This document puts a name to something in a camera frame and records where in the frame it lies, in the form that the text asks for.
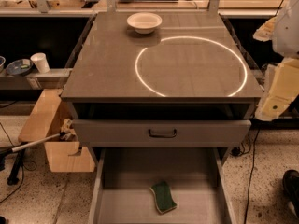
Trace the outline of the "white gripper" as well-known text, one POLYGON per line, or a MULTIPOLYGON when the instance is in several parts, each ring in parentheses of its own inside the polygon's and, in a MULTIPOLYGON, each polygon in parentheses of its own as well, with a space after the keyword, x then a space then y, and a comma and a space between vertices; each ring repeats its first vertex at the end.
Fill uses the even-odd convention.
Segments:
POLYGON ((272 121, 299 95, 299 0, 289 0, 276 18, 267 20, 255 31, 253 38, 262 42, 272 39, 274 52, 293 58, 278 65, 269 64, 265 70, 264 93, 255 118, 272 121))

